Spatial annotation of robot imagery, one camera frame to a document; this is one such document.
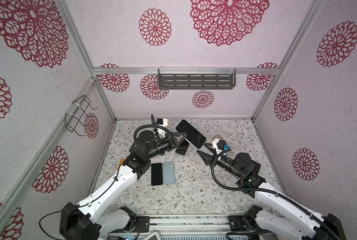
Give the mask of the pale green phone case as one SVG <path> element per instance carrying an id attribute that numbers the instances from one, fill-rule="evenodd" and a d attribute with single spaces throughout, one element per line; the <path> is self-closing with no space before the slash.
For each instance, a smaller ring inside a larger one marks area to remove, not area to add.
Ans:
<path id="1" fill-rule="evenodd" d="M 164 185 L 175 184 L 175 165 L 174 162 L 162 163 L 162 178 Z"/>

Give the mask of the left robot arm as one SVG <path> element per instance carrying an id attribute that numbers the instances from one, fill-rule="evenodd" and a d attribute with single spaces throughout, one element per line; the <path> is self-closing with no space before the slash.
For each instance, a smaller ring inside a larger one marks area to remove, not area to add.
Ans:
<path id="1" fill-rule="evenodd" d="M 66 240 L 98 240 L 107 234 L 135 226 L 136 215 L 127 207 L 114 213 L 104 211 L 151 167 L 151 159 L 177 148 L 186 133 L 172 133 L 157 125 L 144 125 L 133 134 L 129 156 L 118 171 L 90 196 L 76 205 L 68 203 L 61 211 L 59 233 Z"/>

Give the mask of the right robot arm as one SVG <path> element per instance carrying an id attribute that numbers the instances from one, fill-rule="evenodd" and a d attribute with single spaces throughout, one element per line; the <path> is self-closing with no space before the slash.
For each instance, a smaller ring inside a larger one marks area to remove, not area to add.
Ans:
<path id="1" fill-rule="evenodd" d="M 276 216 L 259 206 L 252 206 L 242 218 L 241 235 L 255 236 L 274 233 L 287 240 L 344 240 L 341 221 L 332 214 L 324 216 L 312 211 L 274 188 L 258 172 L 260 164 L 248 153 L 239 153 L 234 159 L 228 154 L 230 147 L 225 141 L 215 145 L 205 144 L 211 151 L 197 154 L 210 167 L 215 183 L 223 189 L 243 192 L 257 201 L 270 206 L 282 216 Z M 220 167 L 237 178 L 236 187 L 222 184 L 216 177 L 215 167 Z"/>

